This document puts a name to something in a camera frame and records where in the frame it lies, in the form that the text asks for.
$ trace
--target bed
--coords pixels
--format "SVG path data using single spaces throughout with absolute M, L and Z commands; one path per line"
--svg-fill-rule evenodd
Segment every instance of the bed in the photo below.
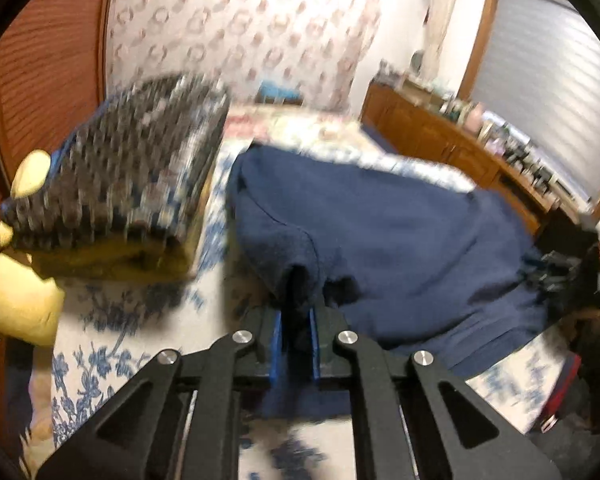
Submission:
M 204 213 L 195 277 L 185 283 L 138 286 L 64 280 L 56 343 L 28 356 L 27 393 L 14 381 L 10 397 L 26 396 L 20 468 L 33 477 L 42 462 L 157 351 L 190 353 L 232 331 L 247 308 L 266 298 L 226 228 L 224 187 L 235 157 L 252 140 L 341 164 L 416 176 L 458 192 L 475 186 L 455 168 L 388 154 L 356 120 L 297 107 L 230 109 Z M 526 432 L 538 418 L 568 358 L 557 328 L 539 335 L 468 384 L 513 426 Z M 261 420 L 244 412 L 240 478 L 354 478 L 350 418 Z

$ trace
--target wooden sideboard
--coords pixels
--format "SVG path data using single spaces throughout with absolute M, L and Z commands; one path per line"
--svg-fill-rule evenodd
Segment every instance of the wooden sideboard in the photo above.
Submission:
M 502 158 L 487 152 L 471 133 L 413 105 L 392 88 L 369 85 L 361 120 L 401 155 L 455 166 L 478 186 L 497 190 L 522 216 L 532 234 L 538 235 L 549 221 L 552 202 Z

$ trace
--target yellow plush toy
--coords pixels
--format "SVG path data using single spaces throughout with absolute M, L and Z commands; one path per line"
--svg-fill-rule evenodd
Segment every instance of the yellow plush toy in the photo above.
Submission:
M 51 166 L 49 154 L 29 153 L 20 164 L 11 186 L 18 198 L 39 190 Z M 12 229 L 0 222 L 0 333 L 39 346 L 56 338 L 64 291 L 55 280 L 41 279 L 31 269 L 31 257 L 9 247 Z

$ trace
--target blue floral bed sheet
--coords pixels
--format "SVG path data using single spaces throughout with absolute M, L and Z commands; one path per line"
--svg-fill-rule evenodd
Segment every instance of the blue floral bed sheet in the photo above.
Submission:
M 253 139 L 319 160 L 415 176 L 457 192 L 475 184 L 455 168 L 382 152 L 357 121 L 301 108 L 232 108 L 212 178 L 195 277 L 149 286 L 66 281 L 52 357 L 53 446 L 25 457 L 33 475 L 95 410 L 157 351 L 190 353 L 233 331 L 267 291 L 226 228 L 224 192 L 235 157 Z M 557 328 L 472 378 L 468 384 L 521 432 L 538 417 L 567 347 Z M 244 480 L 355 478 L 350 418 L 321 422 L 256 420 L 244 413 L 239 475 Z

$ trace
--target wooden door frame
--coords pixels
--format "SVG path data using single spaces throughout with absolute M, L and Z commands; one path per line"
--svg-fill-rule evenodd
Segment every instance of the wooden door frame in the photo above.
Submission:
M 474 49 L 471 52 L 469 63 L 466 66 L 462 83 L 458 89 L 458 97 L 463 100 L 470 100 L 471 92 L 474 89 L 475 81 L 478 77 L 478 70 L 484 58 L 484 53 L 489 44 L 493 22 L 498 8 L 498 0 L 484 0 L 482 8 L 482 17 L 480 26 L 475 37 Z M 600 197 L 595 204 L 592 204 L 592 216 L 596 222 L 600 221 Z

